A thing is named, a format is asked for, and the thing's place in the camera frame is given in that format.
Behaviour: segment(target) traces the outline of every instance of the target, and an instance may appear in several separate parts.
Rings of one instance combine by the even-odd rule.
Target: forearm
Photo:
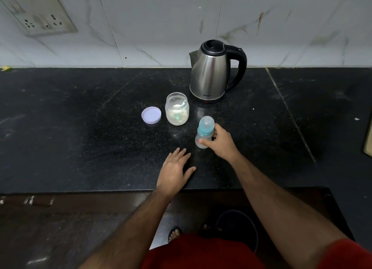
[[[346,236],[329,220],[260,172],[242,155],[231,162],[279,252],[294,268],[315,268],[325,248]]]
[[[170,198],[153,191],[80,269],[139,268],[146,256]]]

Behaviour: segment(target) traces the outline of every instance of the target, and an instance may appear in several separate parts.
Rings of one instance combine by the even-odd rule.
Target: kettle spout
[[[194,67],[194,64],[198,61],[198,51],[194,50],[193,52],[189,52],[191,67]]]

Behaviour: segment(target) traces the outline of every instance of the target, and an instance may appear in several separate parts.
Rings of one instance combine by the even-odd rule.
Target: red shirt
[[[171,243],[149,251],[142,269],[248,268],[263,264],[243,243],[181,235]],[[349,239],[333,243],[317,269],[371,269],[372,254]]]

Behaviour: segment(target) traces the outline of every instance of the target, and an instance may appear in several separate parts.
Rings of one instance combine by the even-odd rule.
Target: person
[[[215,140],[201,140],[234,168],[249,202],[278,251],[293,268],[372,268],[372,254],[348,239],[316,210],[260,172],[236,148],[230,133],[215,125]],[[196,167],[183,173],[191,154],[170,153],[160,170],[156,189],[133,215],[81,266],[114,268],[263,268],[244,244],[218,238],[180,235],[149,251],[160,220],[172,198]]]

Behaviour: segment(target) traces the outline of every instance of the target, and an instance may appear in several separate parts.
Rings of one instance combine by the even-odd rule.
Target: electrical outlet
[[[58,0],[1,0],[31,36],[76,32]]]

